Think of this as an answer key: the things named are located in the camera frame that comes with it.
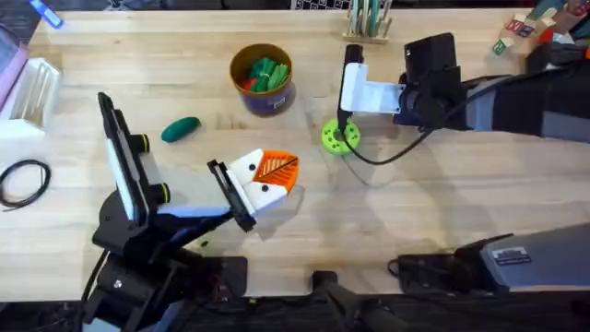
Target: sticker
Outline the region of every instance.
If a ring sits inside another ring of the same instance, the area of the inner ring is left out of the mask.
[[[506,29],[518,32],[518,30],[520,30],[524,26],[524,24],[524,22],[513,19],[506,25]]]
[[[277,101],[273,104],[273,110],[276,110],[277,108],[281,107],[285,101],[287,100],[287,97],[283,97],[280,99],[280,101]]]
[[[517,265],[531,263],[531,257],[524,247],[513,247],[500,250],[493,250],[491,255],[499,266]]]
[[[502,54],[506,50],[506,45],[502,41],[498,41],[494,44],[492,51],[497,55]]]
[[[518,35],[521,37],[528,37],[531,33],[533,33],[534,30],[535,28],[525,25],[520,29],[520,31],[518,31]]]

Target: wooden table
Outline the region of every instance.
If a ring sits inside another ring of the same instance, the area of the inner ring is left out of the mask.
[[[463,79],[513,73],[511,56],[490,55],[514,10],[396,10],[387,45],[365,46],[371,80],[397,81],[407,42],[451,31]],[[208,255],[245,255],[251,295],[303,294],[315,269],[334,269],[358,292],[398,292],[385,263],[397,255],[452,250],[507,232],[529,233],[588,221],[590,145],[502,133],[438,131],[399,162],[374,168],[319,144],[336,116],[346,44],[343,12],[62,13],[30,43],[63,70],[51,130],[43,139],[0,142],[0,166],[32,157],[53,168],[33,206],[0,213],[0,302],[79,298],[100,248],[90,241],[114,181],[106,161],[97,92],[105,91],[136,133],[151,137],[162,167],[207,172],[255,148],[301,157],[289,199],[248,234],[230,222]],[[271,42],[294,63],[296,96],[281,115],[246,111],[229,78],[245,45]],[[204,127],[169,145],[173,120]],[[355,116],[360,151],[389,157],[417,136],[388,117]],[[38,171],[11,182],[24,191]]]

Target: green ring toy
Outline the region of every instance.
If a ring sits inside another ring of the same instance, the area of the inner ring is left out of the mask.
[[[359,128],[350,121],[347,121],[347,127],[345,129],[345,137],[348,143],[353,147],[357,148],[360,142],[360,130]],[[350,153],[350,149],[338,137],[340,136],[338,131],[338,120],[332,119],[328,121],[322,127],[322,145],[324,148],[335,155],[345,155]]]

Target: green vegetable toy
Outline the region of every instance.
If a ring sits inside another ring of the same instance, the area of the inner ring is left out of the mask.
[[[278,88],[287,78],[288,70],[287,65],[277,65],[268,80],[268,90]]]
[[[201,122],[199,119],[195,117],[185,117],[167,126],[162,132],[161,138],[164,142],[176,142],[194,132],[200,125]]]
[[[260,65],[257,63],[258,63],[258,61],[254,63],[254,65],[256,66],[255,70],[260,68]],[[277,66],[277,63],[272,61],[271,59],[269,59],[267,57],[262,58],[262,69],[260,69],[260,71],[258,72],[258,79],[256,80],[256,83],[254,83],[250,87],[250,91],[252,91],[252,92],[266,92],[266,91],[268,91],[268,80],[270,79],[270,76],[273,74],[273,71],[275,70],[276,66]]]
[[[262,72],[262,69],[265,66],[265,61],[266,61],[265,59],[268,60],[267,57],[264,57],[264,58],[260,58],[260,59],[256,60],[252,64],[252,68],[250,69],[250,75],[248,75],[248,79],[258,78],[258,76]]]

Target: black cable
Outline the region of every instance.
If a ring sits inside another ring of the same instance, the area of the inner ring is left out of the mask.
[[[23,166],[28,166],[28,165],[37,165],[37,166],[41,167],[42,170],[45,171],[45,177],[44,177],[44,179],[41,180],[41,187],[35,193],[33,193],[31,196],[29,196],[25,199],[22,199],[19,201],[9,201],[8,199],[5,198],[5,191],[4,191],[4,186],[3,186],[4,180],[6,179],[6,177],[8,177],[8,175],[12,174],[17,169],[19,169]],[[8,167],[2,174],[0,174],[0,204],[2,204],[3,206],[8,208],[8,210],[5,210],[5,212],[16,210],[19,208],[24,208],[24,207],[32,204],[37,199],[39,199],[39,197],[41,197],[41,195],[43,195],[43,193],[45,193],[45,190],[47,190],[47,187],[49,186],[49,182],[50,182],[51,178],[52,178],[52,170],[49,168],[49,165],[44,162],[40,162],[38,160],[21,160],[15,164],[13,164],[12,166]]]
[[[497,89],[501,86],[505,86],[508,84],[512,84],[514,82],[517,81],[523,81],[523,80],[528,80],[530,78],[534,78],[534,77],[538,77],[538,76],[543,76],[546,75],[547,73],[554,73],[554,72],[558,72],[558,71],[563,71],[566,69],[570,69],[570,67],[566,66],[566,67],[560,67],[560,68],[556,68],[556,69],[552,69],[552,70],[546,70],[546,71],[541,71],[541,72],[537,72],[537,73],[532,73],[532,74],[522,74],[522,75],[518,75],[518,76],[512,76],[512,77],[508,77],[504,80],[495,82],[489,86],[487,86],[484,89],[481,89],[479,91],[477,91],[476,93],[472,94],[471,96],[467,97],[464,101],[459,102],[457,105],[455,105],[454,108],[451,109],[450,112],[448,112],[445,116],[444,116],[444,121],[442,122],[441,125],[444,125],[444,123],[453,115],[459,113],[461,110],[463,110],[464,107],[466,107],[471,101],[474,101],[475,99],[490,93],[492,90]],[[399,151],[397,154],[395,154],[393,157],[386,159],[386,160],[380,160],[380,161],[375,161],[375,160],[370,160],[367,159],[366,157],[362,156],[356,149],[354,149],[350,143],[348,143],[347,141],[347,137],[344,133],[346,127],[342,128],[340,130],[341,134],[342,134],[342,140],[344,141],[344,144],[346,144],[346,146],[350,149],[350,151],[357,156],[360,160],[374,165],[374,166],[380,166],[380,165],[385,165],[388,164],[390,162],[394,162],[402,157],[404,157],[409,151],[411,151],[412,149],[414,149],[418,144],[422,143],[422,141],[424,141],[424,139],[426,139],[430,134],[432,134],[432,132],[434,132],[435,129],[437,128],[427,128],[426,131],[420,136],[418,137],[416,140],[414,140],[410,145],[408,145],[406,148],[404,148],[403,150]]]
[[[44,325],[44,326],[38,326],[38,327],[34,327],[34,328],[30,328],[30,329],[26,329],[26,330],[0,330],[1,332],[37,332],[37,331],[42,331],[46,328],[52,327],[52,326],[58,326],[62,323],[67,322],[67,319],[65,318],[60,318],[50,324]]]
[[[84,305],[89,300],[90,290],[92,289],[94,280],[96,280],[96,277],[99,274],[100,267],[102,267],[102,264],[104,263],[104,259],[107,257],[107,254],[108,251],[106,249],[102,250],[99,260],[96,262],[96,265],[92,269],[90,277],[88,277],[88,281],[86,282],[86,286],[84,287],[84,292],[82,293],[82,299],[80,299],[80,306],[77,308],[76,321],[74,322],[74,332],[82,332],[82,317],[84,316]]]
[[[216,314],[216,315],[236,315],[236,314],[245,314],[245,315],[257,315],[257,314],[270,314],[275,311],[278,311],[282,308],[281,305],[266,305],[267,303],[272,303],[270,301],[266,301],[266,298],[257,299],[256,303],[248,303],[242,308],[237,308],[235,310],[221,310],[220,308],[213,308],[207,306],[207,303],[196,303],[197,306],[204,309],[205,311]]]
[[[479,312],[475,312],[475,311],[465,310],[462,308],[455,308],[452,305],[449,305],[447,303],[444,303],[444,302],[441,302],[438,300],[430,299],[428,297],[422,297],[422,296],[406,294],[406,293],[400,294],[399,296],[406,298],[406,299],[416,301],[416,302],[425,302],[425,303],[433,304],[433,305],[443,308],[447,312],[461,314],[465,317],[469,317],[469,318],[475,319],[475,320],[486,320],[488,322],[505,322],[505,323],[511,323],[514,325],[518,325],[518,326],[522,326],[522,327],[529,327],[529,328],[531,326],[534,326],[535,328],[538,329],[538,331],[551,331],[551,332],[555,331],[554,329],[549,328],[548,326],[538,325],[536,322],[529,322],[529,321],[520,320],[517,318],[515,319],[515,318],[511,318],[509,316],[505,316],[505,315],[491,314],[490,312],[479,313]]]
[[[195,307],[193,308],[193,310],[191,310],[191,312],[186,316],[186,318],[184,318],[184,321],[179,324],[179,327],[176,329],[176,332],[182,332],[184,331],[184,329],[186,328],[186,326],[188,325],[188,323],[191,321],[191,318],[193,318],[193,316],[199,312],[199,309],[201,308],[196,301],[194,301]]]
[[[479,83],[487,82],[489,80],[493,80],[493,79],[497,79],[497,78],[510,77],[510,76],[511,75],[487,75],[487,76],[469,79],[467,81],[461,82],[461,84],[463,85],[464,88],[471,89],[470,88],[471,86],[477,85]]]

